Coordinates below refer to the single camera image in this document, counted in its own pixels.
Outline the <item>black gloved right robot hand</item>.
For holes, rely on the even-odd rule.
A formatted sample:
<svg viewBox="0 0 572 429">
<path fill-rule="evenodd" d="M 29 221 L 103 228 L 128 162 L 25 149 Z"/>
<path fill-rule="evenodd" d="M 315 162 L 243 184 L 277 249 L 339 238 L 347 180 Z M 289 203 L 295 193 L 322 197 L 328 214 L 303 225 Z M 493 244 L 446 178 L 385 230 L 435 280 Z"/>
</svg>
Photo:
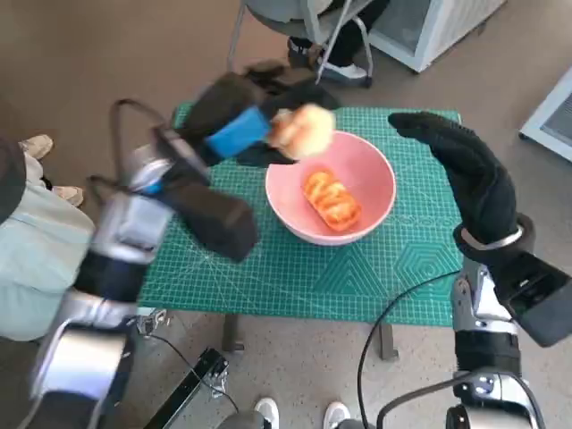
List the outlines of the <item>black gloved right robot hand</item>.
<svg viewBox="0 0 572 429">
<path fill-rule="evenodd" d="M 443 166 L 463 227 L 483 245 L 517 232 L 516 193 L 507 169 L 477 134 L 429 112 L 388 117 L 400 136 L 426 144 Z"/>
</svg>

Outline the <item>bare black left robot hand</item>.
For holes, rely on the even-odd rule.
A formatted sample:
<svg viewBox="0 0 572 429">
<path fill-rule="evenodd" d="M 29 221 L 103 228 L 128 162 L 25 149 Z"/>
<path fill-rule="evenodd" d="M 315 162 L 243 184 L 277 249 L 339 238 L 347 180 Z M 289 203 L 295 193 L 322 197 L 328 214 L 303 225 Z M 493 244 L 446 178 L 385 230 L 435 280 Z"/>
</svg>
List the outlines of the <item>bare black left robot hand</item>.
<svg viewBox="0 0 572 429">
<path fill-rule="evenodd" d="M 295 164 L 330 146 L 339 105 L 309 71 L 264 60 L 218 78 L 175 129 L 208 165 Z"/>
</svg>

